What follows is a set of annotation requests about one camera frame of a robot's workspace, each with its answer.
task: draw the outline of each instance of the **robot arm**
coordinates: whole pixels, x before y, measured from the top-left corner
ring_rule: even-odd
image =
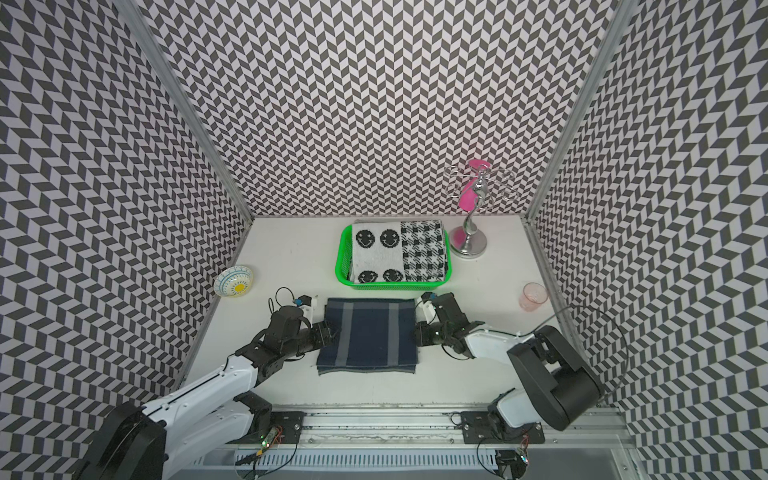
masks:
[[[272,406],[250,390],[286,359],[332,341],[325,322],[312,324],[312,300],[301,296],[297,306],[281,307],[265,330],[203,378],[141,407],[125,403],[112,410],[75,480],[166,480],[251,429],[266,436]]]
[[[417,324],[417,345],[442,344],[468,358],[515,367],[523,389],[501,395],[488,407],[499,438],[542,421],[562,431],[603,395],[604,386],[592,368],[552,326],[524,336],[484,329],[482,322],[469,322],[452,293],[425,293],[422,308],[426,318],[436,316],[439,321]]]

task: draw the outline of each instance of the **smiley face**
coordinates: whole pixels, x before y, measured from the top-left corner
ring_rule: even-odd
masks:
[[[360,230],[355,235],[355,240],[362,248],[370,248],[376,242],[376,237],[371,233],[371,230]]]
[[[379,238],[384,247],[394,248],[400,243],[400,234],[388,228],[382,232],[382,236]]]
[[[393,268],[384,270],[384,281],[385,282],[402,282],[402,272],[399,272],[398,270],[395,270]]]
[[[365,270],[360,275],[357,276],[357,280],[360,283],[375,282],[377,278],[379,278],[379,274],[371,270]]]

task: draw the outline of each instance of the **folded towel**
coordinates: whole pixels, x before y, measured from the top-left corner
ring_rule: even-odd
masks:
[[[406,282],[439,282],[445,278],[448,259],[440,220],[401,222],[400,236]]]
[[[325,320],[337,341],[320,350],[317,371],[415,372],[413,300],[328,299]]]
[[[354,223],[352,225],[352,268],[355,283],[402,282],[400,222]]]

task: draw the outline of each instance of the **mounting plate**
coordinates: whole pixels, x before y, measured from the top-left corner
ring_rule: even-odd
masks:
[[[531,445],[544,443],[544,431],[538,423],[523,425],[517,429],[519,435],[513,434],[506,440],[499,440],[493,434],[488,411],[460,412],[460,415],[462,416],[461,429],[466,445],[477,445],[481,440],[483,442],[518,444],[522,442],[525,434],[528,434],[528,443]]]
[[[283,433],[280,435],[282,445],[295,445],[301,437],[304,425],[304,412],[272,412],[270,425],[280,425]]]
[[[263,438],[259,435],[259,432],[255,432],[255,423],[257,419],[254,419],[254,427],[251,429],[251,433],[240,437],[237,440],[233,440],[228,443],[237,444],[260,444]],[[269,427],[280,425],[283,427],[283,433],[280,435],[282,439],[280,443],[287,445],[294,445],[299,442],[301,437],[301,430],[304,426],[304,412],[271,412],[270,413],[270,425]]]

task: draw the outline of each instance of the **white table surface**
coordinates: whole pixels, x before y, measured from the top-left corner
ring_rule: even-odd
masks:
[[[448,231],[463,221],[463,217],[440,219]],[[319,297],[314,321],[323,318],[329,297],[420,295],[422,292],[416,291],[354,290],[336,280],[339,237],[354,220],[256,219],[237,261],[253,270],[254,284],[242,297],[221,299],[186,382],[222,365],[227,355],[248,344],[269,324],[267,299],[280,286],[288,286],[296,296]],[[518,305],[526,283],[543,283],[519,217],[479,217],[476,223],[488,237],[488,249],[475,260],[454,255],[453,276],[435,293],[453,292],[470,321],[481,320],[510,333],[533,329],[553,311],[549,302],[533,313],[524,312]],[[282,291],[280,299],[290,300],[290,295]],[[556,319],[549,324],[558,325]],[[469,406],[488,404],[499,394],[520,386],[511,365],[490,359],[450,359],[439,346],[419,348],[415,374],[334,372],[319,376],[317,355],[311,352],[299,362],[286,363],[254,391],[275,406]]]

